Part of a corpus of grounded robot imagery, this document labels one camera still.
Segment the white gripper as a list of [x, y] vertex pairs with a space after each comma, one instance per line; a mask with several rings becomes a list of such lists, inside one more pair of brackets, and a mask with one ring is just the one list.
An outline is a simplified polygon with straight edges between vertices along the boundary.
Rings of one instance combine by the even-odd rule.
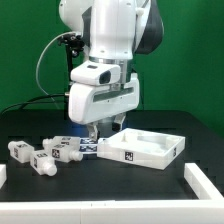
[[119, 91], [111, 91], [110, 86], [89, 86], [80, 83], [72, 85], [69, 94], [68, 115], [78, 124], [87, 125], [89, 138], [97, 140], [99, 131], [95, 121], [115, 116], [112, 130], [122, 130], [126, 118], [124, 112], [135, 109], [139, 104], [139, 80], [136, 73]]

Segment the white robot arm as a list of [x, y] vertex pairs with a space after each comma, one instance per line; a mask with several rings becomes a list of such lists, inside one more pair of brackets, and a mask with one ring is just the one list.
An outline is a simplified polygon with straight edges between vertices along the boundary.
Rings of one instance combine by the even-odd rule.
[[149, 54], [162, 41], [156, 0], [60, 0], [59, 15], [75, 38], [84, 62], [70, 72], [70, 119], [98, 138], [97, 124], [112, 117], [119, 131], [126, 113], [139, 104], [135, 54]]

